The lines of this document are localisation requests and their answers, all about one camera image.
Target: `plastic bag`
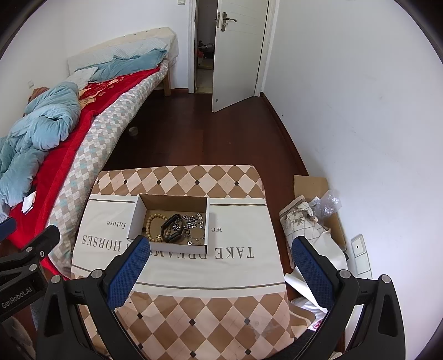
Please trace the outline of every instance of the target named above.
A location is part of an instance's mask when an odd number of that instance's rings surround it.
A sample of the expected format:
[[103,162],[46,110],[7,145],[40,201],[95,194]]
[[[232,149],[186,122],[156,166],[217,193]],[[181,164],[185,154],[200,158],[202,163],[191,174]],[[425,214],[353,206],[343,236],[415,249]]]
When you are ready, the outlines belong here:
[[312,210],[319,221],[330,217],[342,207],[342,202],[338,198],[336,192],[333,190],[329,190],[319,201],[314,200],[311,201],[310,205],[312,206]]

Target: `baseboard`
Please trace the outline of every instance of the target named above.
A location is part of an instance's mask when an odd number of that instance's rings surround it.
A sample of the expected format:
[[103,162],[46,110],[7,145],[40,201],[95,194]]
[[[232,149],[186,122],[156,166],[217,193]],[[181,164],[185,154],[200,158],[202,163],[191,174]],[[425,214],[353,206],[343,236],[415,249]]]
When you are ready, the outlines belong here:
[[[155,88],[154,91],[162,91],[163,92],[163,88]],[[179,95],[179,94],[188,94],[189,93],[189,89],[187,87],[179,87],[176,89],[171,89],[171,95]]]
[[295,147],[294,142],[291,139],[291,136],[289,135],[288,131],[286,130],[286,127],[281,122],[281,119],[278,116],[277,112],[275,111],[274,107],[272,106],[272,104],[270,103],[270,101],[268,100],[268,98],[266,97],[266,95],[263,92],[260,93],[260,97],[263,99],[264,103],[266,104],[266,106],[269,109],[269,112],[271,113],[272,117],[274,118],[274,121],[276,122],[276,125],[278,126],[278,128],[280,130],[280,134],[282,136],[282,139],[285,142],[286,146],[288,147],[288,150],[291,153],[292,157],[294,158],[294,162],[296,163],[296,165],[299,169],[302,169],[302,173],[297,174],[297,175],[306,175],[306,176],[309,175],[307,173],[306,167],[304,166],[303,160],[300,157],[300,154],[299,154],[297,148]]

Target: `pillowcase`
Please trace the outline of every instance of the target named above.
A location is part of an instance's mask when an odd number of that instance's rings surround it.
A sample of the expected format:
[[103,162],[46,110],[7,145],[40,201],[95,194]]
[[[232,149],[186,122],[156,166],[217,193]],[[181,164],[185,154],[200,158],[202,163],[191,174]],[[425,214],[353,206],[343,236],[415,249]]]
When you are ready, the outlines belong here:
[[77,84],[78,90],[80,91],[88,85],[91,77],[94,75],[97,69],[98,67],[95,66],[95,67],[89,67],[87,69],[77,70],[65,81],[71,81],[74,84]]

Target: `red blanket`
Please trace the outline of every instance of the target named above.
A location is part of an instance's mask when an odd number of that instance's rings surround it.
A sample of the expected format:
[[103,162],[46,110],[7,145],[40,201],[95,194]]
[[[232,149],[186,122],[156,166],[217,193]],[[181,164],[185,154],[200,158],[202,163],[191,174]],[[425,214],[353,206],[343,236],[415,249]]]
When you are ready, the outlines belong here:
[[[9,216],[17,221],[17,230],[8,239],[16,247],[25,247],[46,227],[58,193],[71,169],[75,154],[88,133],[94,117],[102,113],[120,95],[159,70],[160,67],[157,67],[131,75],[119,76],[106,82],[91,83],[80,91],[79,99],[82,112],[77,127],[65,141],[49,152],[32,182],[37,191],[33,209],[25,215],[22,213],[22,204],[20,203],[11,210]],[[44,258],[42,265],[53,274],[59,274],[48,257]]]

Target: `mattress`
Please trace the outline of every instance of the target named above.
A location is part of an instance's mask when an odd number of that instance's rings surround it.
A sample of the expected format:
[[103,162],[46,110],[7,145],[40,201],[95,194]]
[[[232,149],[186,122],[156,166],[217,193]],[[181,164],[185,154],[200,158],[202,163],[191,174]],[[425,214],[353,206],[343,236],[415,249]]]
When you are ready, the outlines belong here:
[[47,226],[55,225],[60,230],[60,243],[48,257],[67,277],[71,273],[71,251],[74,247],[75,232],[94,181],[123,130],[148,95],[162,82],[168,67],[168,61],[163,61],[158,72],[122,94],[105,111],[97,115],[75,155],[47,222]]

